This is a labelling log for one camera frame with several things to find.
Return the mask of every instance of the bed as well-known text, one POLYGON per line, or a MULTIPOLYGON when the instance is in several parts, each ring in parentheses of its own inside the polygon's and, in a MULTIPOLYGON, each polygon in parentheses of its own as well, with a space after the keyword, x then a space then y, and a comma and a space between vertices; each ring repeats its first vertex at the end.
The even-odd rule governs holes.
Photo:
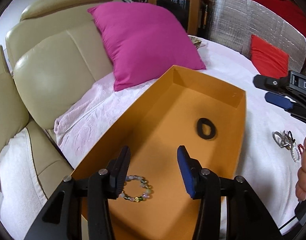
MULTIPOLYGON (((203 61, 207 62, 207 69, 200 72, 246 91, 245 140, 236 174, 247 179, 277 225, 281 226, 293 217, 298 203, 295 184, 300 164, 293 161, 289 151, 278 147, 272 133, 291 130, 297 143, 301 143, 306 136, 306 124, 265 102, 265 92, 256 89, 252 83, 258 71, 247 58, 204 39, 198 52, 203 61)), ((55 121, 57 144, 74 168, 155 80, 118 92, 114 92, 113 82, 114 76, 110 73, 96 82, 80 101, 55 121)), ((222 206, 222 219, 221 229, 225 232, 225 204, 222 206)))
MULTIPOLYGON (((45 0, 24 11, 20 23, 8 33, 7 50, 12 55, 14 80, 25 106, 75 168, 114 121, 155 80, 114 92, 112 64, 86 12, 87 8, 95 5, 95 1, 90 0, 83 5, 77 2, 67 8, 65 3, 70 0, 60 0, 63 7, 52 11, 53 1, 45 0)), ((219 5, 213 9, 213 15, 219 17, 210 18, 212 41, 203 40, 204 46, 198 49, 207 66, 207 70, 201 72, 247 92, 245 141, 237 174, 248 180, 277 225, 281 226, 293 217, 298 203, 295 183, 300 165, 293 162, 287 150, 277 146, 272 132, 291 130, 296 142, 301 143, 306 136, 306 125, 267 104, 264 92, 253 86, 252 79, 258 71, 247 59, 248 41, 243 41, 244 33, 238 33, 236 39, 234 32, 229 31, 239 27, 238 30, 247 31, 249 37, 250 24, 243 19, 239 24, 235 22, 234 28, 227 29, 226 25, 225 28, 217 28, 232 17, 231 11, 223 10, 227 8, 224 3, 219 5)), ((239 18, 240 14, 235 14, 235 18, 239 18)), ((279 18, 274 20, 282 23, 280 27, 286 28, 285 22, 280 22, 279 18)), ((284 41, 293 41, 297 37, 296 33, 294 35, 284 41)), ((299 40, 303 52, 306 40, 302 36, 299 40)), ((294 42, 292 45, 287 48, 296 53, 297 45, 294 42)), ((298 55, 297 60, 290 61, 290 69, 300 68, 303 60, 302 54, 298 55)), ((224 206, 222 211, 224 232, 224 206)))

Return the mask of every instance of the white bedsheet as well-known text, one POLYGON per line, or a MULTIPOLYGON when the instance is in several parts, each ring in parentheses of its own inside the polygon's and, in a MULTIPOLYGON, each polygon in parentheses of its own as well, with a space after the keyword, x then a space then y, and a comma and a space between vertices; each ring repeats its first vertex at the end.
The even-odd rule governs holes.
POLYGON ((0 184, 0 221, 14 240, 23 240, 47 201, 37 179, 26 128, 0 153, 0 184))
MULTIPOLYGON (((239 53, 211 41, 199 49, 207 62, 207 70, 200 72, 229 82, 246 91, 247 115, 245 139, 237 168, 268 208, 280 227, 294 215, 298 201, 295 196, 297 170, 290 152, 280 149, 272 139, 272 132, 291 130, 297 143, 306 136, 306 124, 290 117, 284 110, 265 102, 265 92, 252 83, 258 74, 253 64, 239 53)), ((113 77, 106 77, 113 85, 113 77)), ((55 133, 65 157, 75 168, 105 131, 154 81, 134 88, 106 94, 82 106, 81 111, 68 111, 57 119, 55 133)), ((222 205, 222 226, 225 231, 226 208, 222 205)))

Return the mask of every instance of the beige leather sofa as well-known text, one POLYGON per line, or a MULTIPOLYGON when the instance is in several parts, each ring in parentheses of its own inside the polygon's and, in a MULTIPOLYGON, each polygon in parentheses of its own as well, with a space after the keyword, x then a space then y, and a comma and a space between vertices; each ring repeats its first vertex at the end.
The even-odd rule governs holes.
POLYGON ((72 168, 61 157, 43 130, 29 117, 0 46, 0 152, 9 139, 24 127, 29 132, 38 180, 46 197, 49 198, 62 178, 72 172, 72 168))
POLYGON ((95 81, 112 72, 101 36, 87 12, 107 1, 113 0, 40 0, 22 13, 6 36, 19 94, 54 141, 55 119, 95 81))
MULTIPOLYGON (((87 12, 107 1, 114 0, 39 0, 27 7, 6 36, 14 82, 0 47, 0 127, 5 129, 0 131, 0 151, 26 126, 47 197, 72 172, 53 146, 55 119, 113 70, 87 12)), ((84 219, 82 228, 87 239, 84 219)))

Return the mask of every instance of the glass bead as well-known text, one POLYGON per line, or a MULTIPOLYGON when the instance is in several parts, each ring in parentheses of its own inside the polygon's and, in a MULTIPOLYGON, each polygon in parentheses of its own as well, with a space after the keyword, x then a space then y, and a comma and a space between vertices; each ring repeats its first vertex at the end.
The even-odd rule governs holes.
POLYGON ((143 194, 142 194, 142 197, 143 197, 144 199, 147 199, 147 198, 149 198, 150 196, 149 196, 149 194, 143 193, 143 194))

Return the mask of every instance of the sofa headrest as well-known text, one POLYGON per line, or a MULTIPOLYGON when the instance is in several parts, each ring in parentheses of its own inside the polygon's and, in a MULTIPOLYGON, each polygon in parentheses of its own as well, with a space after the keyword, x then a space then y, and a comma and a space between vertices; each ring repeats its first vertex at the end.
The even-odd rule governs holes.
POLYGON ((42 40, 92 21, 88 8, 99 3, 122 0, 40 0, 28 6, 21 21, 5 38, 12 69, 17 61, 42 40))
POLYGON ((38 0, 25 8, 22 12, 20 21, 42 17, 56 11, 65 10, 83 4, 92 4, 102 1, 107 0, 38 0))
POLYGON ((41 41, 21 57, 13 76, 37 124, 53 129, 56 118, 112 71, 101 36, 89 21, 41 41))
POLYGON ((0 152, 9 139, 21 131, 29 121, 25 108, 6 65, 0 46, 0 152))

